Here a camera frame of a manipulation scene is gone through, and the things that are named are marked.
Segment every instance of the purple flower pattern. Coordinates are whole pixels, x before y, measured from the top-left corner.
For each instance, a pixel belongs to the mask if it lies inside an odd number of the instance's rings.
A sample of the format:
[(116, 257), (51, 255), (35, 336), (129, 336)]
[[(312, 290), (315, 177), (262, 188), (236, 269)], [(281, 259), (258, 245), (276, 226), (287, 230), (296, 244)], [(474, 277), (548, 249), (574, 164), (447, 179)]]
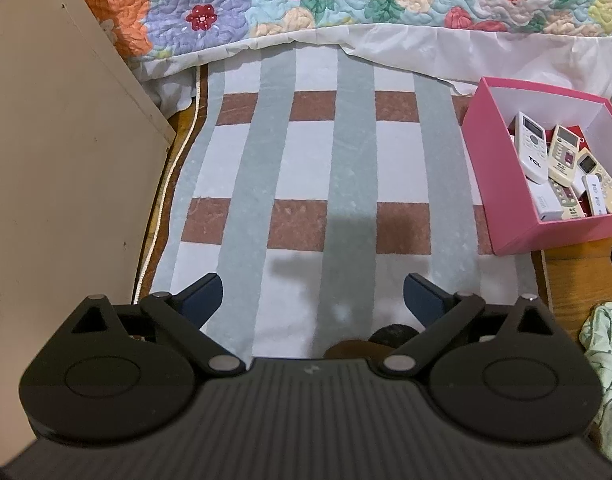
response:
[[(208, 30), (193, 30), (186, 17), (195, 6), (211, 5), (217, 19)], [(146, 17), (148, 38), (173, 56), (241, 40), (248, 32), (250, 0), (160, 0)]]

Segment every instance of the green cloth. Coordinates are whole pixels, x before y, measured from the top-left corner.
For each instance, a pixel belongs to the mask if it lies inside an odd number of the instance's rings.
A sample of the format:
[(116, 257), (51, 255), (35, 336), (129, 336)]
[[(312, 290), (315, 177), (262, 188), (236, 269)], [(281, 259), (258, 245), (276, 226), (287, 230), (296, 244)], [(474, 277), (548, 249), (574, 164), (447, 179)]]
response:
[(602, 435), (602, 452), (612, 460), (612, 302), (595, 307), (584, 322), (579, 341), (602, 382), (604, 396), (595, 422)]

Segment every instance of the air conditioner remote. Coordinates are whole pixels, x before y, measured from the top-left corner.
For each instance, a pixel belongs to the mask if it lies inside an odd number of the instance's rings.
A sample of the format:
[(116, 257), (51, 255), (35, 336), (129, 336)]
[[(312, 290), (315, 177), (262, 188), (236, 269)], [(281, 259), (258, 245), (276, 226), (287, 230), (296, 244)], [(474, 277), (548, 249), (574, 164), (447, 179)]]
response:
[(573, 132), (559, 124), (555, 126), (548, 150), (548, 177), (563, 187), (573, 184), (579, 142), (579, 137)]
[(525, 176), (536, 184), (546, 184), (548, 180), (546, 132), (521, 112), (515, 118), (515, 149)]
[(606, 211), (612, 213), (612, 178), (597, 159), (586, 148), (579, 152), (577, 165), (583, 174), (594, 174), (600, 183), (602, 195), (606, 202)]
[(548, 183), (552, 187), (557, 200), (560, 201), (560, 204), (564, 209), (564, 213), (561, 216), (562, 220), (586, 217), (586, 213), (584, 213), (582, 210), (582, 207), (572, 189), (569, 187), (560, 186), (560, 184), (552, 179), (548, 179)]

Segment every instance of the ribbed black surface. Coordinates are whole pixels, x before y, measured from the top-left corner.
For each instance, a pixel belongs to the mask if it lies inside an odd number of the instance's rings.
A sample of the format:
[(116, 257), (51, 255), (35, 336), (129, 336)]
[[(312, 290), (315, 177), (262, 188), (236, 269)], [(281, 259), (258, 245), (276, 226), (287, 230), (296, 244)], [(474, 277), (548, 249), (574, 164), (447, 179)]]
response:
[(206, 384), (176, 423), (140, 441), (76, 449), (38, 441), (18, 480), (398, 480), (610, 478), (582, 440), (513, 449), (463, 434), (411, 382), (364, 361), (256, 360)]

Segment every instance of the remote display screen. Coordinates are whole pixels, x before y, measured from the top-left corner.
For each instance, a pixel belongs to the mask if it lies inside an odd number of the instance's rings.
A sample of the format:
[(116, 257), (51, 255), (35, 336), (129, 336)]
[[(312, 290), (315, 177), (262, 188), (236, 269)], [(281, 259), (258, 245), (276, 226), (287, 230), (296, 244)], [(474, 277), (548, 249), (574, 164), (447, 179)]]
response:
[(542, 129), (537, 124), (535, 124), (531, 120), (529, 120), (527, 117), (524, 117), (524, 126), (526, 126), (526, 128), (528, 128), (532, 133), (534, 133), (540, 139), (544, 138), (544, 134), (542, 133)]
[(574, 133), (568, 131), (566, 128), (558, 128), (557, 129), (558, 137), (564, 139), (567, 143), (572, 144), (573, 146), (577, 146), (577, 137)]
[(597, 163), (590, 155), (585, 156), (582, 160), (579, 161), (579, 167), (585, 174), (591, 173), (595, 169), (595, 166), (597, 166)]

